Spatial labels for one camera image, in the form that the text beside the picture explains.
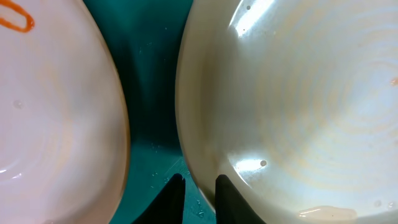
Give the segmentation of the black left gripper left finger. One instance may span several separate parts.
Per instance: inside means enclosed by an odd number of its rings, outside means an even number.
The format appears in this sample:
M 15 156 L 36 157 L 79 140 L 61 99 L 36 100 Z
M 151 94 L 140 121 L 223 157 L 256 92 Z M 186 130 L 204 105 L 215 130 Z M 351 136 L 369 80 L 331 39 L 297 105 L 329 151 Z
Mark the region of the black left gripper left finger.
M 132 224 L 182 224 L 186 181 L 174 174 Z

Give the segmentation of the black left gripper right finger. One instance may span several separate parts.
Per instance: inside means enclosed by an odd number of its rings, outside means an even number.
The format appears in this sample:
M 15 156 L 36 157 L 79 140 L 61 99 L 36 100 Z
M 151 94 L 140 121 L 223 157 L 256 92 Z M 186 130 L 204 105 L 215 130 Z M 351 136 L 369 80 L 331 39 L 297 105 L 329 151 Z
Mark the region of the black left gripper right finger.
M 224 174 L 216 178 L 215 212 L 217 224 L 266 224 Z

